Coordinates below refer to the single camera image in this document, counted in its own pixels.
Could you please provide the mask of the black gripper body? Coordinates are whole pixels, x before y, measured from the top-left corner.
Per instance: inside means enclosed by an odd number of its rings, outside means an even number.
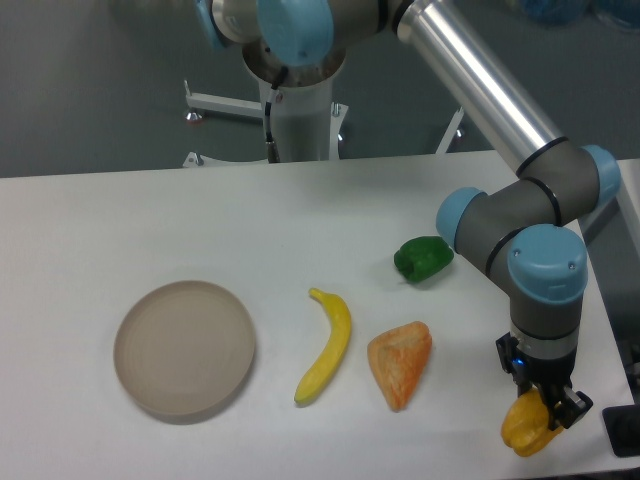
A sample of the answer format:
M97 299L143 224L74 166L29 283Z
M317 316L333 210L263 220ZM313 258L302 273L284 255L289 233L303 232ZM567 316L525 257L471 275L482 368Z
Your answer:
M520 349L521 342L510 333L496 340L496 348L503 371L521 386L526 383L538 386L556 385L572 387L571 375L576 360L576 349L554 359L542 359Z

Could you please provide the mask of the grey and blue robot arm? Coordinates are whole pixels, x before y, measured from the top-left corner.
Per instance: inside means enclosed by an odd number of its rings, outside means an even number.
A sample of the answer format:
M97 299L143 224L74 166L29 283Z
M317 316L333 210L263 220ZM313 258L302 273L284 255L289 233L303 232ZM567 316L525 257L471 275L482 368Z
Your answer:
M538 390L550 429L580 420L592 405L571 382L587 253L568 224L617 194L616 159L563 136L450 1L198 1L195 12L208 43L239 45L259 80L271 163L330 158L330 83L351 45L388 29L420 54L517 177L494 194L450 194L437 231L509 297L503 370Z

